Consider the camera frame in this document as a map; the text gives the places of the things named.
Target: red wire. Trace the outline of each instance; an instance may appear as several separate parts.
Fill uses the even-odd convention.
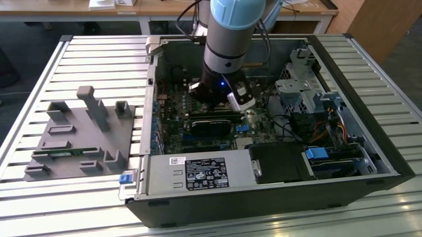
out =
[[[316,128],[317,128],[317,125],[321,124],[321,123],[324,123],[324,122],[317,122],[317,123],[315,124],[315,127],[313,127],[313,136],[316,136]]]

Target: blue connector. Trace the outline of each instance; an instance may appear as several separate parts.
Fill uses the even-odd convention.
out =
[[[323,147],[312,147],[304,151],[308,159],[325,159],[328,158],[327,151]]]
[[[120,184],[133,183],[133,174],[120,174],[118,183]]]
[[[245,124],[243,126],[236,126],[236,132],[245,132],[249,130],[249,126]]]

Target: workbench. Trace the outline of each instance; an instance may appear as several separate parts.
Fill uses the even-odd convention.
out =
[[[189,2],[180,0],[137,0],[133,6],[116,6],[116,9],[89,11],[88,0],[1,0],[0,21],[8,22],[86,22],[136,21],[141,33],[150,34],[150,21],[174,21]],[[337,10],[329,10],[320,0],[293,5],[280,11],[277,21],[316,21],[315,34],[323,34]],[[188,11],[181,20],[192,20]]]
[[[118,175],[24,182],[24,169],[49,116],[49,101],[82,107],[90,85],[105,106],[136,106],[129,168],[138,164],[146,84],[146,36],[73,37],[58,42],[0,148],[1,236],[401,236],[422,231],[422,114],[353,39],[317,36],[416,177],[345,207],[174,228],[148,229],[125,208]],[[321,73],[332,91],[328,74]]]
[[[188,1],[181,0],[141,0],[140,7],[140,28],[144,35],[149,35],[150,21],[174,21],[180,12],[189,5]],[[293,5],[295,12],[281,8],[276,21],[316,21],[313,34],[324,34],[332,16],[337,14],[336,9],[328,9],[320,0],[311,0],[304,4]],[[189,21],[193,11],[188,11],[180,20]]]

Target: metal bracket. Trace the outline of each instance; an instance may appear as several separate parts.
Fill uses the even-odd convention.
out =
[[[160,46],[162,44],[168,44],[168,41],[161,41],[160,36],[149,36],[145,41],[146,55],[157,54],[161,51]]]

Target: blue drive latch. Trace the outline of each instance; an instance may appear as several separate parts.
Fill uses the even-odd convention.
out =
[[[133,174],[120,174],[118,183],[120,184],[133,183]]]
[[[304,151],[308,159],[325,159],[328,158],[327,151],[323,147],[312,147]]]

